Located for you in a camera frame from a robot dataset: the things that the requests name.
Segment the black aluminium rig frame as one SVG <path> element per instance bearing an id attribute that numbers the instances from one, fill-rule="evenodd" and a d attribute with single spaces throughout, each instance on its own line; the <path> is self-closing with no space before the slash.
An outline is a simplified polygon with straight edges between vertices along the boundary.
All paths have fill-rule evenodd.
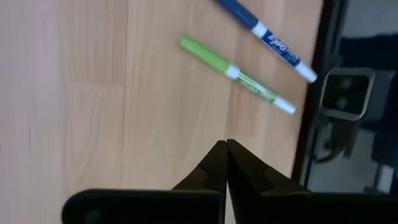
<path id="1" fill-rule="evenodd" d="M 317 138 L 323 119 L 319 115 L 319 103 L 326 74 L 338 65 L 338 46 L 348 0 L 323 0 L 312 68 L 318 73 L 315 83 L 309 85 L 302 115 L 292 179 L 308 186 L 315 160 Z"/>

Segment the green dry-erase marker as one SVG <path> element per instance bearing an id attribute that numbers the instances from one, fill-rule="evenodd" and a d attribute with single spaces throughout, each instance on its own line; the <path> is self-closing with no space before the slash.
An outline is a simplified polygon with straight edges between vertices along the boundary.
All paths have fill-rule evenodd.
<path id="1" fill-rule="evenodd" d="M 293 104 L 275 93 L 259 80 L 256 80 L 250 76 L 250 74 L 244 70 L 241 70 L 237 65 L 231 63 L 228 59 L 224 58 L 222 55 L 207 45 L 201 43 L 193 37 L 190 37 L 189 35 L 180 36 L 179 43 L 180 46 L 187 52 L 196 56 L 196 58 L 206 63 L 217 72 L 220 72 L 226 77 L 236 81 L 251 93 L 257 95 L 265 101 L 268 101 L 288 114 L 294 114 L 296 112 L 296 107 Z"/>

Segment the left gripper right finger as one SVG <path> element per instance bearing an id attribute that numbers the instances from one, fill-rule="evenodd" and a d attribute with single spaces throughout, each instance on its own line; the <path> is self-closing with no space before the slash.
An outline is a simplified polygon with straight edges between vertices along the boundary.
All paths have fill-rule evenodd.
<path id="1" fill-rule="evenodd" d="M 312 192 L 234 139 L 228 185 L 237 224 L 398 224 L 398 196 Z"/>

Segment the blue dry-erase marker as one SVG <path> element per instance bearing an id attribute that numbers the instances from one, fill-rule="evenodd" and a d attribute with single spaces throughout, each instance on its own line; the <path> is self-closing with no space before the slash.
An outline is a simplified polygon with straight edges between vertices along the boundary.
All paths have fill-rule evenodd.
<path id="1" fill-rule="evenodd" d="M 265 26 L 254 14 L 246 9 L 237 0 L 215 0 L 224 7 L 240 23 L 247 27 L 254 36 L 268 46 L 276 55 L 285 61 L 293 70 L 309 83 L 313 83 L 318 75 L 306 63 L 295 55 L 289 47 L 283 43 L 267 26 Z"/>

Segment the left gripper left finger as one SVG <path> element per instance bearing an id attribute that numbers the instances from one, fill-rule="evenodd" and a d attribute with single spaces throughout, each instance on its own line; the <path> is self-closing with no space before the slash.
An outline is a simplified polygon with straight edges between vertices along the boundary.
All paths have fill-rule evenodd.
<path id="1" fill-rule="evenodd" d="M 170 190 L 87 189 L 62 208 L 63 224 L 224 224 L 228 146 L 218 141 Z"/>

